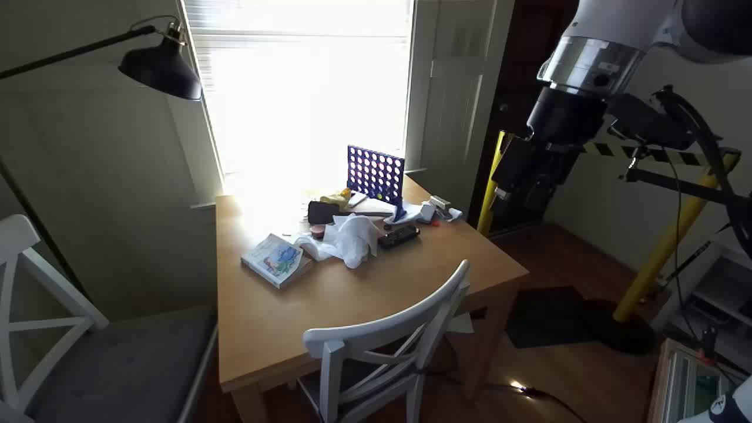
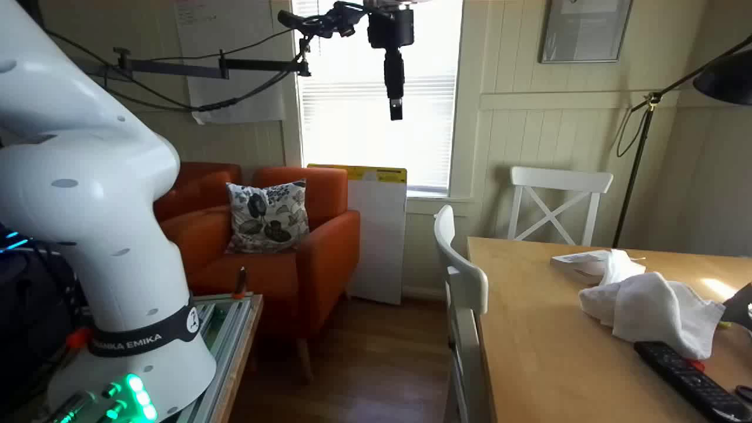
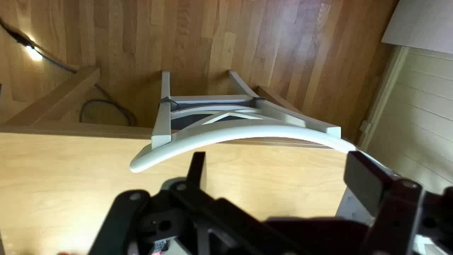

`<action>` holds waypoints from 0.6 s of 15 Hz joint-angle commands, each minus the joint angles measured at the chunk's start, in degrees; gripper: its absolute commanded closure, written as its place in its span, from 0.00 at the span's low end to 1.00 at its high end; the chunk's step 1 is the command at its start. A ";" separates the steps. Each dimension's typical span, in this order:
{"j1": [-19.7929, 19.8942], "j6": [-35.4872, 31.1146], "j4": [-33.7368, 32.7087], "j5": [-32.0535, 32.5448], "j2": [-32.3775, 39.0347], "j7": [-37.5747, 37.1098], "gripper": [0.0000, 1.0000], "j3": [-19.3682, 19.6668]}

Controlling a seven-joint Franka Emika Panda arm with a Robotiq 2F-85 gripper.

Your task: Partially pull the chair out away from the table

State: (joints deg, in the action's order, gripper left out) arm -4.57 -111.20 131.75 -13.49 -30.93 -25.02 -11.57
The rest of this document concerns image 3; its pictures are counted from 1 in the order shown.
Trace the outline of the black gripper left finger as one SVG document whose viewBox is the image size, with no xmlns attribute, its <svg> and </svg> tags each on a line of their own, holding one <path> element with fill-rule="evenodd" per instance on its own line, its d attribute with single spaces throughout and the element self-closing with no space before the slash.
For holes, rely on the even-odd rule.
<svg viewBox="0 0 453 255">
<path fill-rule="evenodd" d="M 189 169 L 186 173 L 186 181 L 192 186 L 201 188 L 205 171 L 205 153 L 195 152 L 191 157 Z"/>
</svg>

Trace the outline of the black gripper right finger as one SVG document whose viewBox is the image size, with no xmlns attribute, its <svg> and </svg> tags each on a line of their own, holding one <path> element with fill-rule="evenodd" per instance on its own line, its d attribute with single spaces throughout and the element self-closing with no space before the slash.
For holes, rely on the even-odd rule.
<svg viewBox="0 0 453 255">
<path fill-rule="evenodd" d="M 370 215 L 394 212 L 392 191 L 396 188 L 396 177 L 362 152 L 346 154 L 343 181 Z"/>
</svg>

